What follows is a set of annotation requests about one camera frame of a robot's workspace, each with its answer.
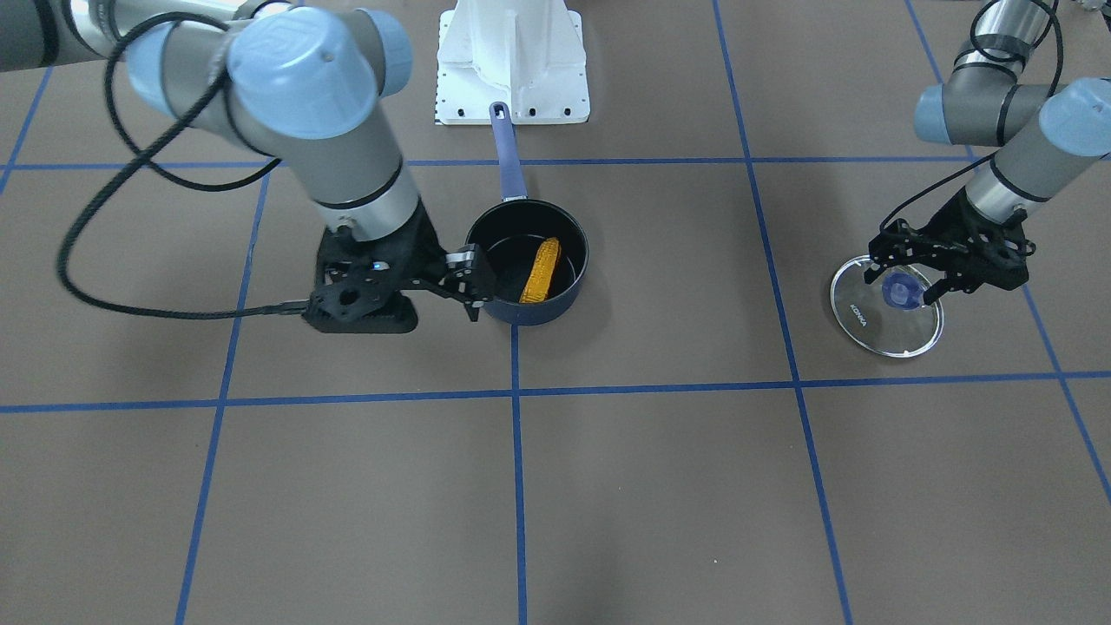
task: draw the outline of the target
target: pot handle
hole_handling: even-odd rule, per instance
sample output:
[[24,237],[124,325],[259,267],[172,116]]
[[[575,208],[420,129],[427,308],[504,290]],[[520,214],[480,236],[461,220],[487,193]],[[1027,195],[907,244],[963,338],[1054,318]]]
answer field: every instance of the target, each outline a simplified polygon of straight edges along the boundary
[[490,125],[493,128],[493,142],[498,148],[501,199],[509,201],[529,196],[524,187],[524,172],[521,170],[521,157],[517,153],[517,132],[513,130],[513,120],[509,115],[506,102],[490,104]]

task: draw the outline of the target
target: blue lid knob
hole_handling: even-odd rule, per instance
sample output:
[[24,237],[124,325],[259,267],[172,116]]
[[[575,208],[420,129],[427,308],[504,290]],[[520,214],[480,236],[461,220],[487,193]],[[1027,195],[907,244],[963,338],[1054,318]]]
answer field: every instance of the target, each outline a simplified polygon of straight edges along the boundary
[[910,273],[891,271],[883,278],[883,301],[892,308],[913,310],[922,305],[922,294],[925,289],[922,282]]
[[228,52],[228,71],[248,112],[298,139],[349,132],[378,99],[374,71],[350,31],[330,11],[312,7],[244,28]]

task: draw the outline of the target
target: light blue joint cover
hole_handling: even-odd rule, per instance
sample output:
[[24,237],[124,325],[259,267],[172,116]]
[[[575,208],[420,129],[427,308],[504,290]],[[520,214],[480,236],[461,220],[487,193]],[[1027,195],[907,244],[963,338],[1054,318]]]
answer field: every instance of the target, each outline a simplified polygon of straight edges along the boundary
[[949,138],[949,127],[945,125],[945,108],[942,104],[941,84],[934,84],[922,91],[914,108],[914,133],[923,141],[952,145]]
[[378,101],[374,70],[350,31],[333,13],[313,7],[244,28],[228,52],[228,71],[248,112],[297,139],[350,132]]
[[404,27],[390,13],[370,9],[358,10],[370,16],[370,21],[374,22],[378,36],[382,39],[386,77],[381,95],[387,98],[409,84],[409,77],[413,72],[413,46]]
[[1042,104],[1038,123],[1051,143],[1070,154],[1101,157],[1111,152],[1111,82],[1074,80]]
[[173,24],[163,23],[136,39],[128,46],[127,64],[128,79],[136,93],[154,109],[174,117],[162,88],[162,57]]

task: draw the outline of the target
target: gray robot arm segment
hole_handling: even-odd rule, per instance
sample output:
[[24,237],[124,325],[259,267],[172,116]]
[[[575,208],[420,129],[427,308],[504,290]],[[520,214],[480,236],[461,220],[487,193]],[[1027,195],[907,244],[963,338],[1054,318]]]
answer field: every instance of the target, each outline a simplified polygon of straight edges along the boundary
[[0,0],[0,71],[107,57],[120,33],[162,13],[231,21],[289,7],[286,0]]
[[1015,289],[1029,279],[1034,252],[1022,222],[1105,153],[1111,152],[1111,81],[1081,78],[1053,95],[1034,120],[922,228],[904,219],[882,226],[868,245],[874,281],[887,269],[921,263],[945,272],[924,294],[989,283]]
[[1002,145],[1017,134],[1049,95],[1048,85],[1019,84],[1048,22],[1048,13],[1030,0],[999,0],[988,7],[974,22],[980,50],[971,39],[965,41],[949,81],[930,87],[919,99],[919,138]]
[[[301,9],[228,33],[183,23],[140,38],[157,60],[129,71],[149,103],[177,114],[208,87],[212,67],[227,63],[230,97],[194,125],[282,158],[332,231],[347,225],[356,240],[373,240],[400,228],[420,200],[377,102],[403,85],[408,68],[386,54],[376,19]],[[273,41],[292,32],[301,43]]]

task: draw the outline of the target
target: black cable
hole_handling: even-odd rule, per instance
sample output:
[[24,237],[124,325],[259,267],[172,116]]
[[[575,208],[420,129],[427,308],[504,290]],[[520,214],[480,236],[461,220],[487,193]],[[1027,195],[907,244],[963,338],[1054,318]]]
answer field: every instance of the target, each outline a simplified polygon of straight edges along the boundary
[[[1009,63],[1012,61],[1022,60],[1022,58],[1017,54],[1011,54],[1010,57],[997,57],[991,52],[988,52],[988,50],[985,50],[983,46],[981,46],[980,42],[977,40],[978,37],[975,33],[975,30],[980,26],[980,20],[983,19],[983,16],[988,12],[989,9],[991,9],[995,4],[999,4],[1001,1],[1002,0],[990,0],[989,2],[985,2],[983,7],[980,8],[975,17],[972,18],[972,26],[969,27],[969,41],[972,43],[972,47],[975,48],[975,51],[983,54],[984,58],[995,61],[997,63]],[[1033,48],[1037,48],[1038,44],[1042,42],[1045,36],[1049,34],[1050,29],[1053,30],[1053,36],[1054,39],[1057,40],[1057,68],[1053,72],[1053,80],[1050,82],[1049,94],[1045,95],[1047,98],[1051,98],[1053,97],[1054,93],[1057,93],[1058,84],[1060,84],[1061,82],[1061,73],[1064,71],[1064,37],[1061,33],[1061,21],[1058,20],[1057,18],[1057,9],[1060,0],[1053,0],[1052,7],[1045,4],[1045,2],[1043,2],[1042,0],[1028,0],[1028,1],[1033,4],[1037,4],[1039,9],[1041,9],[1042,11],[1045,12],[1047,16],[1049,16],[1049,23],[1045,26],[1045,30],[1042,31],[1041,37],[1039,37],[1038,40],[1034,42]]]
[[938,180],[933,184],[930,184],[929,187],[927,187],[927,188],[922,189],[921,191],[919,191],[918,193],[915,193],[914,196],[912,196],[912,198],[908,199],[907,201],[902,202],[901,204],[897,205],[895,209],[892,210],[891,212],[889,212],[888,215],[883,218],[883,221],[880,222],[880,231],[882,232],[883,230],[885,230],[888,228],[888,224],[891,222],[891,220],[894,219],[895,214],[899,214],[902,211],[902,209],[904,209],[908,205],[914,203],[915,201],[922,199],[923,196],[925,196],[927,194],[929,194],[933,190],[938,189],[942,184],[944,184],[947,182],[950,182],[950,181],[952,181],[952,180],[954,180],[954,179],[957,179],[957,178],[959,178],[959,177],[968,173],[969,171],[972,171],[977,167],[980,167],[981,164],[988,162],[989,160],[991,160],[991,157],[993,157],[993,155],[995,155],[995,152],[991,152],[990,154],[981,158],[980,160],[973,162],[972,164],[969,164],[968,167],[961,168],[960,171],[954,171],[954,172],[950,173],[949,175],[945,175],[941,180]]
[[[109,11],[109,17],[110,17],[109,24],[110,24],[110,28],[113,31],[113,36],[117,37],[117,40],[119,42],[119,41],[122,41],[123,38],[119,36],[119,30],[116,29],[114,11],[112,10],[112,6],[113,4],[114,4],[114,0],[110,0],[109,3],[107,4],[108,11]],[[226,24],[226,23],[223,23],[223,22],[221,22],[221,21],[219,21],[217,19],[210,18],[208,16],[193,14],[193,13],[180,13],[180,14],[191,16],[191,17],[188,18],[188,19],[169,19],[169,20],[158,21],[153,26],[150,26],[147,29],[144,29],[140,34],[143,34],[143,33],[148,32],[149,30],[151,30],[152,28],[154,28],[156,26],[160,26],[162,23],[182,22],[182,21],[193,21],[193,22],[203,23],[203,24],[207,24],[207,26],[210,26],[212,28],[217,28],[217,29],[220,29],[220,30],[223,30],[223,31],[228,30],[228,24]],[[136,37],[136,38],[129,38],[129,41],[134,41],[134,39],[137,39],[137,38],[138,37]],[[119,59],[122,57],[124,49],[126,49],[126,47],[124,48],[120,48],[120,46],[117,44],[116,48],[112,49],[112,53],[108,57],[108,67],[104,70],[104,108],[108,109],[108,117],[109,117],[109,119],[112,122],[112,128],[116,130],[116,133],[123,141],[123,143],[131,150],[131,153],[138,154],[141,151],[141,149],[139,148],[139,145],[136,144],[136,142],[132,140],[131,135],[128,133],[127,129],[123,127],[123,121],[120,119],[119,111],[117,110],[117,107],[116,107],[116,91],[114,91],[116,64],[119,61]],[[227,90],[224,91],[224,102],[226,103],[228,102],[228,91]],[[231,109],[230,108],[228,108],[228,114],[229,115],[231,114]],[[224,183],[220,183],[220,184],[207,184],[207,183],[203,183],[203,182],[196,182],[196,181],[189,180],[187,178],[181,178],[181,177],[179,177],[179,175],[177,175],[174,173],[171,173],[171,172],[167,171],[164,168],[162,168],[161,165],[159,165],[157,162],[153,162],[153,161],[148,162],[147,165],[150,167],[152,170],[154,170],[154,172],[157,172],[162,178],[166,178],[167,180],[169,180],[170,182],[173,182],[174,184],[178,184],[178,185],[181,185],[181,187],[186,187],[187,189],[192,189],[194,191],[206,191],[206,192],[221,192],[221,191],[233,191],[236,189],[241,189],[241,188],[247,187],[249,184],[253,184],[254,182],[261,180],[263,175],[266,175],[267,173],[270,173],[271,171],[273,171],[274,168],[278,167],[280,163],[281,163],[281,159],[273,159],[270,162],[268,162],[262,169],[256,171],[254,173],[251,173],[250,175],[248,175],[248,177],[246,177],[246,178],[243,178],[241,180],[236,180],[233,182],[224,182]]]
[[[151,28],[159,26],[161,23],[167,23],[169,21],[182,21],[191,20],[197,16],[192,13],[183,12],[172,12],[164,13],[162,16],[157,16],[151,18],[127,33],[116,48],[112,50],[112,56],[109,58],[109,67],[114,62],[119,61],[120,54],[122,54],[123,49],[127,48],[133,40],[138,39],[144,32]],[[111,301],[106,301],[103,299],[93,296],[83,290],[81,290],[70,278],[69,274],[69,261],[70,255],[73,252],[73,245],[77,243],[78,236],[84,231],[84,228],[89,224],[97,212],[103,208],[104,203],[108,202],[124,182],[128,181],[137,171],[142,169],[143,165],[150,163],[150,159],[154,157],[159,151],[161,151],[166,145],[170,143],[178,134],[184,130],[190,122],[197,119],[197,115],[204,110],[220,91],[227,87],[230,80],[228,75],[228,70],[223,69],[220,75],[212,82],[212,84],[204,91],[204,93],[189,108],[186,113],[178,119],[173,125],[166,130],[153,143],[151,143],[146,149],[139,151],[130,162],[123,165],[120,171],[112,177],[112,179],[104,184],[102,189],[89,201],[84,206],[84,210],[77,216],[73,224],[70,225],[69,230],[66,232],[66,236],[62,239],[61,246],[58,250],[58,256],[56,259],[54,269],[58,274],[59,281],[61,281],[62,286],[73,296],[80,299],[81,301],[96,305],[97,308],[102,308],[104,310],[111,310],[113,312],[123,312],[127,315],[138,315],[142,317],[161,317],[169,320],[231,320],[237,317],[249,317],[254,315],[297,315],[308,308],[308,301],[287,301],[282,303],[274,303],[269,305],[259,305],[254,308],[244,308],[239,310],[221,310],[216,312],[184,312],[180,310],[162,310],[158,308],[142,308],[137,305],[127,305],[122,303],[114,303]]]

